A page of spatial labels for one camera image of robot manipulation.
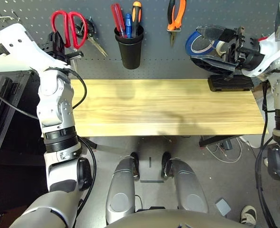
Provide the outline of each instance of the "pegboard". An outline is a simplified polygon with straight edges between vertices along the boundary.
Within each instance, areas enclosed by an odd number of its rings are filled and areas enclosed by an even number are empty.
[[[141,25],[145,34],[141,65],[135,70],[122,65],[110,8],[115,2],[120,3],[124,15],[131,13],[134,0],[0,0],[0,14],[15,17],[11,13],[14,10],[37,43],[47,39],[52,30],[50,16],[56,10],[78,11],[86,18],[91,17],[97,29],[97,41],[108,57],[87,41],[80,49],[84,57],[77,61],[77,70],[83,78],[207,78],[211,73],[194,65],[185,52],[187,38],[195,28],[206,24],[228,28],[242,25],[247,34],[268,35],[274,32],[279,0],[187,0],[182,31],[176,35],[173,47],[166,31],[169,0],[142,0]],[[16,22],[0,22],[0,30]],[[62,22],[62,18],[57,19],[56,27],[63,36]]]

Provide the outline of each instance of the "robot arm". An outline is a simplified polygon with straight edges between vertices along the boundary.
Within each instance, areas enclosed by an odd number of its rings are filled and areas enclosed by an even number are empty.
[[[81,158],[73,117],[70,66],[42,51],[21,24],[0,31],[0,41],[40,77],[37,116],[44,136],[49,193],[36,199],[11,227],[72,227],[83,190],[91,185],[90,164]]]
[[[197,31],[205,38],[228,44],[221,57],[191,56],[199,67],[214,73],[221,72],[227,77],[242,72],[245,76],[269,80],[275,107],[273,139],[277,144],[268,149],[268,172],[272,178],[280,181],[280,3],[275,32],[268,38],[251,37],[245,34],[244,27],[228,29],[211,25],[198,27]]]

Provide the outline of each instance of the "wooden table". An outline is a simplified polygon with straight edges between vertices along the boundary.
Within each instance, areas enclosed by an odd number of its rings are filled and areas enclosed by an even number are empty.
[[[81,136],[261,134],[252,92],[211,92],[207,79],[85,80],[74,110]],[[73,103],[84,89],[72,80]]]

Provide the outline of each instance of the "scissors blade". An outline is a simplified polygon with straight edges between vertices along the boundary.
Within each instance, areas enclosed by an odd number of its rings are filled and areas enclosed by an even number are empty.
[[[107,57],[108,54],[104,51],[104,49],[94,40],[93,37],[88,37],[88,40],[102,53],[104,57]]]

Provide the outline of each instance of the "sneaker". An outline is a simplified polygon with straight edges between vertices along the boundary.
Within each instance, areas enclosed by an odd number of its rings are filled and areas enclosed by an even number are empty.
[[[241,216],[240,216],[240,223],[241,224],[251,224],[256,225],[256,209],[252,206],[245,206],[242,209]]]

